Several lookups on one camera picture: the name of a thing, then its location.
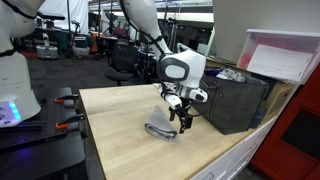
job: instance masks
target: white box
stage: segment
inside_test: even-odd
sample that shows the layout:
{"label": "white box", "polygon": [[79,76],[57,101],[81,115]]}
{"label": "white box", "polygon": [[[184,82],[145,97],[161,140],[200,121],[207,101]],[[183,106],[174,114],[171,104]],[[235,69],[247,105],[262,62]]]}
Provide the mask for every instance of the white box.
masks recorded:
{"label": "white box", "polygon": [[303,84],[319,60],[318,33],[249,29],[237,67]]}

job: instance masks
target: wall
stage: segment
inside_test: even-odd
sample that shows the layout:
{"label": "wall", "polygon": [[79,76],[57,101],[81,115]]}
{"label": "wall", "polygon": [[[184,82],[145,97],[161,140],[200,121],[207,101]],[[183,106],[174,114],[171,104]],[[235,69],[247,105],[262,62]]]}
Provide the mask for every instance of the wall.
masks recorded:
{"label": "wall", "polygon": [[217,56],[238,61],[247,29],[320,32],[319,0],[213,0]]}

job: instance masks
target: white robot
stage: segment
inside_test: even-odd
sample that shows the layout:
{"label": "white robot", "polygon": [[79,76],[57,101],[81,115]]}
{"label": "white robot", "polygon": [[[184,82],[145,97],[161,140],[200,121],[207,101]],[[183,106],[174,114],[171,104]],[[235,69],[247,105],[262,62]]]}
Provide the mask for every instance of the white robot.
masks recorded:
{"label": "white robot", "polygon": [[[34,18],[44,0],[0,1],[0,127],[10,127],[40,111],[30,86],[26,59],[14,51],[10,37],[22,37],[34,30]],[[205,102],[207,93],[199,88],[205,68],[205,57],[188,47],[173,54],[162,39],[157,23],[154,0],[118,1],[128,22],[146,36],[158,60],[158,75],[162,80],[160,93],[168,102],[171,118],[177,114],[181,122],[180,133],[191,127],[188,114],[190,101]],[[164,81],[175,82],[169,90]]]}
{"label": "white robot", "polygon": [[0,127],[11,127],[40,111],[31,89],[27,62],[10,37],[34,30],[34,19],[44,0],[0,1]]}
{"label": "white robot", "polygon": [[190,100],[206,102],[208,95],[199,88],[203,75],[206,58],[178,44],[183,52],[173,54],[163,40],[158,26],[157,9],[154,0],[118,0],[121,9],[132,27],[140,31],[151,44],[157,57],[159,78],[163,81],[175,82],[176,89],[170,90],[162,82],[160,93],[169,103],[170,120],[174,115],[179,116],[181,128],[179,133],[191,127],[192,116],[188,114]]}

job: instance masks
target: red cabinet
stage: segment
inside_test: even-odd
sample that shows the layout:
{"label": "red cabinet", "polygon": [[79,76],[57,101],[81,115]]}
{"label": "red cabinet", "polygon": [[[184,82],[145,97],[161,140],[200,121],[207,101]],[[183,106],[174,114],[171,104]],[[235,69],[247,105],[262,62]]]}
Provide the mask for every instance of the red cabinet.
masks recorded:
{"label": "red cabinet", "polygon": [[320,179],[320,66],[283,111],[251,164],[272,179]]}

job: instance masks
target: blue light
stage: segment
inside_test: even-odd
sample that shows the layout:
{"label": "blue light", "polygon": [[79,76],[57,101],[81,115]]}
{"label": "blue light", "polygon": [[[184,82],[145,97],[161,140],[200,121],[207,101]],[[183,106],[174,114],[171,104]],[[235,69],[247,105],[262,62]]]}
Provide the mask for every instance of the blue light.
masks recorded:
{"label": "blue light", "polygon": [[21,120],[21,116],[19,114],[19,111],[18,111],[16,105],[13,102],[9,102],[9,106],[10,106],[11,111],[12,111],[14,117],[16,118],[16,120],[18,120],[18,121]]}

